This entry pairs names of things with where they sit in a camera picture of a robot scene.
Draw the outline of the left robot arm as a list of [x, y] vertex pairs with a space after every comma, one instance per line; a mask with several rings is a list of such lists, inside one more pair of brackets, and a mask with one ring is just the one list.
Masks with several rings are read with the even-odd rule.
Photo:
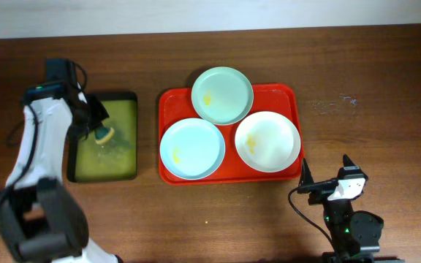
[[85, 93], [84, 69], [67, 58], [46, 61], [45, 81], [22, 98], [24, 129], [15, 166], [0, 190], [0, 236], [15, 262], [112, 262], [89, 236], [80, 206], [62, 185], [66, 140], [109, 142], [108, 113]]

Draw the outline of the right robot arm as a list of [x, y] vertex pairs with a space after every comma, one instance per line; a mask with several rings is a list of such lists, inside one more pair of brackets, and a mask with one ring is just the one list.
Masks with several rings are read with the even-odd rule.
[[[379, 240], [384, 220], [368, 211], [355, 211], [352, 201], [361, 197], [368, 176], [359, 166], [343, 155], [343, 166], [336, 177], [314, 181], [306, 160], [301, 165], [298, 187], [288, 194], [292, 209], [310, 225], [317, 228], [328, 240], [333, 250], [322, 254], [323, 262], [402, 262], [397, 257], [376, 257], [380, 251]], [[294, 205], [292, 194], [307, 194], [309, 205], [323, 207], [322, 229], [303, 215]]]

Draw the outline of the green and yellow sponge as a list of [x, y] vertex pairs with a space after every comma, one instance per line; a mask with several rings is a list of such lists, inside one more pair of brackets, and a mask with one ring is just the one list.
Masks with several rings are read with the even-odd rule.
[[94, 140], [98, 145], [109, 142], [115, 134], [114, 128], [101, 126], [94, 130]]

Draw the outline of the light blue plate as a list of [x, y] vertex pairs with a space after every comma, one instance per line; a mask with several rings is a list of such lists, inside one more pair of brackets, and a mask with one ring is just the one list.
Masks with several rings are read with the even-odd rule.
[[222, 164], [225, 141], [219, 129], [201, 118], [186, 118], [166, 130], [159, 145], [160, 159], [174, 176], [200, 180]]

